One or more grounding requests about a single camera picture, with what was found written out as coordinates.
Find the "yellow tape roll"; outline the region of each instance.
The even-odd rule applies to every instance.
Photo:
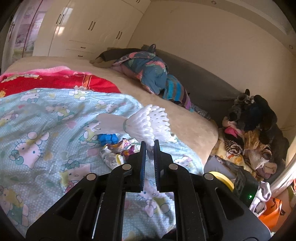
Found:
[[[230,189],[230,191],[233,191],[234,185],[228,177],[226,177],[225,175],[219,172],[210,172],[210,173],[213,174],[218,180],[223,182]]]

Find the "blue floral comforter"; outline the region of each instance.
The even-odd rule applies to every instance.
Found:
[[[33,102],[24,100],[25,92],[0,99],[0,206],[24,236],[85,175],[111,171],[99,155],[95,117],[129,117],[143,107],[124,94],[89,92],[77,99],[71,89],[35,91]],[[200,158],[178,138],[160,147],[190,172],[202,173]],[[170,231],[176,224],[170,196],[156,190],[154,165],[147,161],[144,191],[126,195],[123,239],[161,237]]]
[[[150,93],[159,94],[165,88],[167,80],[167,70],[165,63],[154,53],[147,51],[133,52],[124,55],[113,65],[123,64],[141,81],[141,84]]]

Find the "plastic bag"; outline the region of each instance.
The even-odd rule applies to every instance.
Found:
[[[277,198],[271,198],[266,202],[266,211],[259,216],[259,219],[269,228],[273,229],[279,220],[280,215],[285,212],[281,209],[283,202]]]

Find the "white wall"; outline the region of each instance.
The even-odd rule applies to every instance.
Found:
[[[295,57],[273,36],[229,12],[189,2],[154,1],[129,47],[143,44],[184,58],[236,89],[264,97],[284,127],[292,108]]]
[[[294,81],[296,80],[296,64],[295,64],[295,74],[294,74]],[[294,94],[294,100],[293,100],[293,105],[290,111],[290,114],[288,115],[287,121],[284,124],[284,128],[282,129],[282,132],[284,136],[289,140],[290,144],[296,138],[296,93]]]

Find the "white wardrobe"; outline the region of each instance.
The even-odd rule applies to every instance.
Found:
[[[92,59],[107,47],[127,47],[150,0],[55,0],[33,56]]]

